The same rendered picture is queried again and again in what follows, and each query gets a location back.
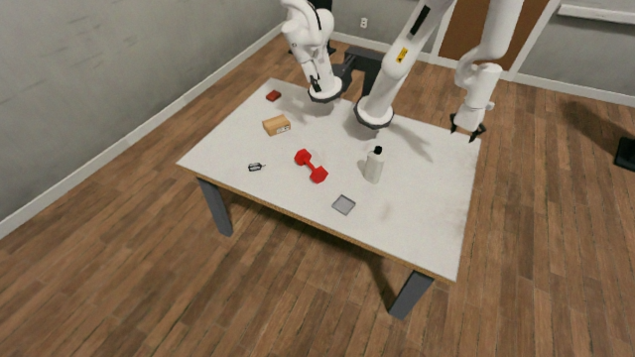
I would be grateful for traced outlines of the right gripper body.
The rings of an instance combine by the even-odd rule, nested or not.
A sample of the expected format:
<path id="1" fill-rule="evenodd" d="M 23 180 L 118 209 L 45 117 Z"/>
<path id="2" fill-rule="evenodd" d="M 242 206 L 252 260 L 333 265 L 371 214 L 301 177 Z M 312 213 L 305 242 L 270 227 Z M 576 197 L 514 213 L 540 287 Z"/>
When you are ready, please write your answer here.
<path id="1" fill-rule="evenodd" d="M 305 76 L 307 78 L 308 83 L 311 82 L 311 78 L 310 75 L 312 74 L 313 77 L 318 80 L 318 72 L 317 72 L 317 68 L 316 65 L 314 63 L 314 60 L 308 60 L 306 62 L 302 62 L 300 63 L 302 65 L 303 71 L 305 73 Z"/>

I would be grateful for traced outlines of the white bottle with black cap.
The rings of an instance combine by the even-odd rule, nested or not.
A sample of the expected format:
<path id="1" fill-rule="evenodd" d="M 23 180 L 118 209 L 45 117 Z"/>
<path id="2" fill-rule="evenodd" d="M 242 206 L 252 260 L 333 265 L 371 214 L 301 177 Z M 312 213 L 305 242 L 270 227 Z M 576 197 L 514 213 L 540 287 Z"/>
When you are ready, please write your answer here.
<path id="1" fill-rule="evenodd" d="M 363 178 L 373 184 L 379 182 L 384 167 L 386 158 L 382 150 L 381 146 L 376 146 L 373 151 L 368 152 Z"/>

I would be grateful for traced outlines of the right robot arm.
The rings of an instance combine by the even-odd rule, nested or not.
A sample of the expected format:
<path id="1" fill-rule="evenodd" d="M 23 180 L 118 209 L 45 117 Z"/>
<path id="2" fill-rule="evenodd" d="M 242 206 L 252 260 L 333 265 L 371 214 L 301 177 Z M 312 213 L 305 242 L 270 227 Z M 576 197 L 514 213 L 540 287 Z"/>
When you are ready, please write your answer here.
<path id="1" fill-rule="evenodd" d="M 316 10 L 307 0 L 280 0 L 280 3 L 290 8 L 282 32 L 296 61 L 314 60 L 316 64 L 321 92 L 315 93 L 311 85 L 311 96 L 318 99 L 334 96 L 341 88 L 341 80 L 333 76 L 326 47 L 334 26 L 331 13 Z"/>

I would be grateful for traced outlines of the small red-brown block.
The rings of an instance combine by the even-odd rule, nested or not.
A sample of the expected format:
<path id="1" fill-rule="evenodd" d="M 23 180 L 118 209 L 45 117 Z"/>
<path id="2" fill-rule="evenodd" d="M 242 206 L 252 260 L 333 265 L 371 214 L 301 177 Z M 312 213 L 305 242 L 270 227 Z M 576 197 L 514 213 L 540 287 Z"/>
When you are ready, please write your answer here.
<path id="1" fill-rule="evenodd" d="M 282 96 L 282 95 L 281 95 L 281 92 L 276 91 L 276 90 L 272 90 L 270 93 L 268 93 L 268 94 L 265 96 L 265 98 L 266 98 L 266 100 L 268 100 L 268 101 L 275 102 L 275 101 L 276 101 L 278 98 L 280 98 L 281 96 Z"/>

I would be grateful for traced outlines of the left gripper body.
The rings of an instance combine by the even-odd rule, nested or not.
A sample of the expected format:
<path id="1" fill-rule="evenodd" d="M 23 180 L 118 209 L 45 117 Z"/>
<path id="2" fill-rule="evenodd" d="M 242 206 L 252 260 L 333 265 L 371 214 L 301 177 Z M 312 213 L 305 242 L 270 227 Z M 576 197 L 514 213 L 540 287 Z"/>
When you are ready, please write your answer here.
<path id="1" fill-rule="evenodd" d="M 485 108 L 471 108 L 463 102 L 454 117 L 453 123 L 461 128 L 473 132 L 476 130 L 479 123 L 482 122 L 484 112 Z"/>

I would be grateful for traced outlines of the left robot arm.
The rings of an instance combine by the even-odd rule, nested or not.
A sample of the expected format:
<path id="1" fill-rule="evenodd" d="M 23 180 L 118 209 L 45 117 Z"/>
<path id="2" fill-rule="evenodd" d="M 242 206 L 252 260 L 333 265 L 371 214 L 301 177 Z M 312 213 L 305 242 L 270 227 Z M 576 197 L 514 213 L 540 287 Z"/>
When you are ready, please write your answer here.
<path id="1" fill-rule="evenodd" d="M 383 125 L 392 117 L 391 103 L 425 42 L 454 0 L 420 0 L 403 31 L 382 60 L 369 95 L 360 99 L 357 110 L 367 123 Z M 494 63 L 474 60 L 502 58 L 509 46 L 524 0 L 490 0 L 480 45 L 467 52 L 458 62 L 454 83 L 467 89 L 464 103 L 471 108 L 490 111 L 489 100 L 502 71 Z M 487 106 L 486 106 L 487 105 Z"/>

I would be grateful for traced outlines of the red dumbbell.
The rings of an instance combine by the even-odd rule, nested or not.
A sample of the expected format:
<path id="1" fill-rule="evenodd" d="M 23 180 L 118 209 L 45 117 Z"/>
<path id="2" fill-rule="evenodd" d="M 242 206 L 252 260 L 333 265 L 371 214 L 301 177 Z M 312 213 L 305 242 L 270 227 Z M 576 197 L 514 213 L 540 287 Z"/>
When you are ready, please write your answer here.
<path id="1" fill-rule="evenodd" d="M 303 166 L 307 164 L 309 168 L 313 171 L 310 175 L 310 178 L 316 183 L 320 183 L 325 180 L 328 175 L 328 172 L 322 167 L 315 168 L 315 166 L 310 162 L 312 155 L 306 150 L 302 149 L 297 151 L 294 160 L 300 165 Z"/>

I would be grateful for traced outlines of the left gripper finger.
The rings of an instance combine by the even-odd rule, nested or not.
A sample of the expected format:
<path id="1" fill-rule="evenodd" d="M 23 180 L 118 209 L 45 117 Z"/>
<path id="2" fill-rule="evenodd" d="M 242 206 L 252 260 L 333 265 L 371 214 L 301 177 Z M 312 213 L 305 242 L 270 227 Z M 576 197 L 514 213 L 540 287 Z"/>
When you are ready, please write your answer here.
<path id="1" fill-rule="evenodd" d="M 478 127 L 481 129 L 481 131 L 478 132 L 478 129 L 476 128 L 476 130 L 472 132 L 472 135 L 470 136 L 468 143 L 474 142 L 476 136 L 478 136 L 478 135 L 484 133 L 485 131 L 487 131 L 486 128 L 483 126 L 483 124 L 481 122 L 479 123 Z"/>
<path id="2" fill-rule="evenodd" d="M 457 125 L 453 123 L 453 117 L 455 116 L 456 113 L 451 113 L 449 114 L 449 118 L 450 118 L 450 122 L 451 122 L 451 131 L 450 134 L 454 133 L 456 130 Z"/>

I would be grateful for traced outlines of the small brown cardboard box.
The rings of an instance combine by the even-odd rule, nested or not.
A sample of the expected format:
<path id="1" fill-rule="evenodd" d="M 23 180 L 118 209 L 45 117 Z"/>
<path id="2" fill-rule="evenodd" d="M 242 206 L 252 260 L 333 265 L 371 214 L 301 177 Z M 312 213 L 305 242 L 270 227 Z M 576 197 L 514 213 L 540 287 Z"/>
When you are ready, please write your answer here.
<path id="1" fill-rule="evenodd" d="M 262 125 L 269 137 L 291 130 L 291 122 L 284 114 L 264 120 Z"/>

